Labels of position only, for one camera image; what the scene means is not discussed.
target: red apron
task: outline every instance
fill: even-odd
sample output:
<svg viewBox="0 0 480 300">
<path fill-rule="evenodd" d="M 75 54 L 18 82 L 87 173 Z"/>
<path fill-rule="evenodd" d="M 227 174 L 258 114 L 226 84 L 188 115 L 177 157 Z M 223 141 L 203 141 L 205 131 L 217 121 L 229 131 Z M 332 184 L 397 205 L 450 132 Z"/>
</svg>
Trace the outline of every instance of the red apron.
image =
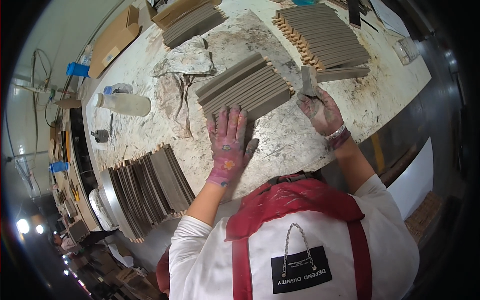
<svg viewBox="0 0 480 300">
<path fill-rule="evenodd" d="M 298 175 L 279 178 L 294 181 Z M 265 183 L 245 196 L 227 222 L 225 241 L 232 241 L 233 299 L 252 299 L 248 237 L 262 223 L 300 211 L 318 211 L 347 223 L 353 252 L 357 298 L 372 298 L 372 264 L 367 238 L 360 223 L 365 215 L 352 196 L 313 179 L 278 184 Z"/>
</svg>

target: white bottle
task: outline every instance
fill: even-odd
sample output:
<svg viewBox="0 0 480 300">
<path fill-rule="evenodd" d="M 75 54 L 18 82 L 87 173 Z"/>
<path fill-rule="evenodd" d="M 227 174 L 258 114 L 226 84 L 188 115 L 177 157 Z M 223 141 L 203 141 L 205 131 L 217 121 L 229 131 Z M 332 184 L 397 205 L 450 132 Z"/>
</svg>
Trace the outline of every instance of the white bottle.
<svg viewBox="0 0 480 300">
<path fill-rule="evenodd" d="M 98 108 L 108 108 L 122 115 L 139 117 L 148 115 L 151 108 L 151 103 L 148 98 L 123 93 L 111 95 L 98 93 L 95 94 L 93 102 Z"/>
</svg>

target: pink glove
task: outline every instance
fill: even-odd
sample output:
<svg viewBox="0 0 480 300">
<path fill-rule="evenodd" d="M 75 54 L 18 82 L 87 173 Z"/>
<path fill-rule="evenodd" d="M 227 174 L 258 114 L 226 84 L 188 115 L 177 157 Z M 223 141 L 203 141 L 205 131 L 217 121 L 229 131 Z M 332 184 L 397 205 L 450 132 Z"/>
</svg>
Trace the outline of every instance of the pink glove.
<svg viewBox="0 0 480 300">
<path fill-rule="evenodd" d="M 343 118 L 333 98 L 319 86 L 315 88 L 315 94 L 317 97 L 310 97 L 300 90 L 297 105 L 335 150 L 350 137 L 350 131 L 347 128 L 341 130 Z"/>
<path fill-rule="evenodd" d="M 243 151 L 245 130 L 247 128 L 247 111 L 240 111 L 240 106 L 233 105 L 227 118 L 228 108 L 224 105 L 217 117 L 217 125 L 213 116 L 207 117 L 207 130 L 212 142 L 213 169 L 207 182 L 226 187 L 237 176 L 252 158 L 258 146 L 258 139 L 252 139 Z"/>
</svg>

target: plastic wrap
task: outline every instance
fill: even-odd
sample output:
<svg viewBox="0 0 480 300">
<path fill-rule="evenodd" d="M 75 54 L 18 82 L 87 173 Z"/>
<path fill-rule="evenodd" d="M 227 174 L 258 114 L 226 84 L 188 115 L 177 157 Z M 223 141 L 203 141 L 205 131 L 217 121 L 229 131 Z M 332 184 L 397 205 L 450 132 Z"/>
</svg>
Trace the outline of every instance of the plastic wrap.
<svg viewBox="0 0 480 300">
<path fill-rule="evenodd" d="M 118 225 L 113 224 L 113 222 L 108 217 L 107 211 L 103 207 L 102 199 L 100 198 L 100 192 L 98 188 L 93 189 L 90 194 L 88 195 L 88 200 L 90 201 L 90 205 L 95 212 L 100 225 L 102 226 L 103 230 L 105 231 L 113 231 L 118 228 Z"/>
</svg>

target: label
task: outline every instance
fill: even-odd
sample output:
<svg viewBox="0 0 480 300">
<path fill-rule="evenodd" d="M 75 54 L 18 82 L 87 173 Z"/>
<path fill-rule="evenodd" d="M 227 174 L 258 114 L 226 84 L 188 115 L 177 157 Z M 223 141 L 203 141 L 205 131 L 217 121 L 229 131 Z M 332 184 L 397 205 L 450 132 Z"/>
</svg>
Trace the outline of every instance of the label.
<svg viewBox="0 0 480 300">
<path fill-rule="evenodd" d="M 108 64 L 111 63 L 111 61 L 117 57 L 117 55 L 120 53 L 120 50 L 117 48 L 117 46 L 113 47 L 110 53 L 105 56 L 105 58 L 102 60 L 102 64 L 107 67 Z"/>
<path fill-rule="evenodd" d="M 282 277 L 283 256 L 273 257 L 272 285 L 273 293 L 281 294 L 310 288 L 332 280 L 328 260 L 323 246 L 310 249 L 313 263 L 317 267 L 312 270 L 307 251 L 287 256 L 287 276 Z"/>
</svg>

